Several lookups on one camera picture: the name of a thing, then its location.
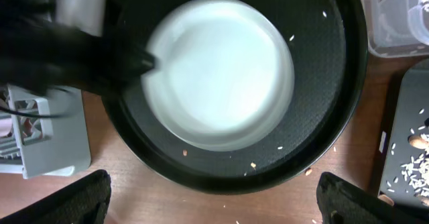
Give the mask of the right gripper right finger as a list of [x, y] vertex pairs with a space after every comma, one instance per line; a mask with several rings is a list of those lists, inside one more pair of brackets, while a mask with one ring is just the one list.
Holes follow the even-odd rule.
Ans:
[[425, 219], [415, 217], [371, 196], [330, 172], [323, 172], [320, 175], [316, 200], [324, 224], [426, 222]]

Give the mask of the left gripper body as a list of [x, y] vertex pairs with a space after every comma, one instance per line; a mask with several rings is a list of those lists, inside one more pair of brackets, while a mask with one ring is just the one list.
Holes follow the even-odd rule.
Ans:
[[1, 19], [1, 82], [36, 95], [65, 86], [115, 96], [156, 61], [122, 31], [97, 37], [44, 20]]

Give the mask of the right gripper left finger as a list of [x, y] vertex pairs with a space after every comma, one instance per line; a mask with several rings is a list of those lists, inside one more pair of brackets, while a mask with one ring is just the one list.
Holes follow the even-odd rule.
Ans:
[[97, 170], [46, 198], [1, 219], [3, 224], [103, 224], [111, 199], [111, 177]]

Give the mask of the food scraps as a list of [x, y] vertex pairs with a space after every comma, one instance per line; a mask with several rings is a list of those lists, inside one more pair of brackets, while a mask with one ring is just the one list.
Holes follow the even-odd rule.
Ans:
[[399, 117], [391, 133], [385, 194], [397, 205], [428, 208], [428, 112]]

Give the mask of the grey round plate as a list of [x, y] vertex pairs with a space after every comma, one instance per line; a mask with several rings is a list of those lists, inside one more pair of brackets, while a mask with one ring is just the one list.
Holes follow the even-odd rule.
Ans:
[[153, 70], [141, 77], [157, 120], [194, 147], [251, 146], [282, 120], [294, 92], [294, 64], [278, 29], [238, 0], [193, 0], [150, 36]]

